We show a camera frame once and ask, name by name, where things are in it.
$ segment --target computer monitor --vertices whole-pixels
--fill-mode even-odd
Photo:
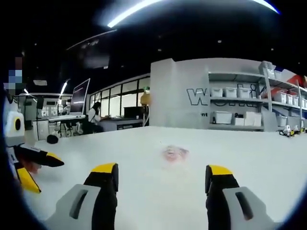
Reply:
[[[87,89],[89,84],[90,79],[82,82],[80,85],[76,86],[73,89],[70,115],[83,115],[85,107],[85,98],[87,95]]]

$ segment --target pink object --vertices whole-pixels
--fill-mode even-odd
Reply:
[[[169,145],[164,150],[163,155],[167,161],[175,162],[175,161],[184,160],[187,157],[188,153],[189,151],[186,149],[183,149],[177,146],[173,146],[173,145]]]

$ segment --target black ceiling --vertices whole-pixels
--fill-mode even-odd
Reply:
[[[99,41],[95,49],[110,57],[108,69],[82,67],[78,58],[84,43],[66,49],[111,30],[106,24],[112,14],[128,7],[125,1],[29,3],[22,28],[23,78],[28,91],[60,92],[64,81],[70,79],[69,93],[91,77],[93,92],[150,72],[151,62],[165,58],[268,60],[307,75],[303,2],[268,1],[280,15],[251,0],[199,2],[165,0],[153,4],[115,26],[117,31],[108,41],[103,36],[95,38]],[[35,86],[33,79],[46,79],[48,86]]]

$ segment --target shelving unit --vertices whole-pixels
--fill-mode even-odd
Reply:
[[[304,89],[299,86],[298,82],[295,84],[279,80],[279,79],[271,79],[265,75],[258,73],[247,73],[247,72],[208,72],[209,74],[209,82],[242,82],[242,83],[256,83],[258,85],[264,85],[266,87],[267,98],[266,99],[255,99],[255,98],[215,98],[211,97],[210,100],[212,102],[238,102],[238,103],[255,103],[259,106],[263,104],[267,104],[269,108],[269,112],[272,113],[272,107],[282,106],[289,109],[298,109],[300,111],[300,119],[303,120],[303,111],[307,111],[307,108],[303,108],[300,103],[300,106],[295,106],[291,104],[276,102],[272,100],[271,95],[271,87],[278,87],[286,90],[291,90],[297,93],[299,101],[302,101],[302,95],[307,96],[307,89]],[[269,115],[269,119],[266,120],[266,123],[270,123],[270,119],[272,116]],[[210,124],[210,128],[214,129],[229,129],[229,130],[256,130],[256,127],[248,127],[245,128],[243,126],[234,126],[234,125],[216,125]],[[257,128],[257,130],[264,131],[265,128]]]

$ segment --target person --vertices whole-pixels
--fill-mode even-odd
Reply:
[[[103,132],[103,128],[101,126],[99,126],[97,123],[100,122],[103,119],[107,119],[109,118],[109,116],[104,116],[104,117],[100,117],[99,114],[99,110],[101,108],[101,103],[100,102],[96,102],[93,107],[88,111],[87,115],[88,115],[88,121],[91,124],[92,130],[95,133],[101,133]]]

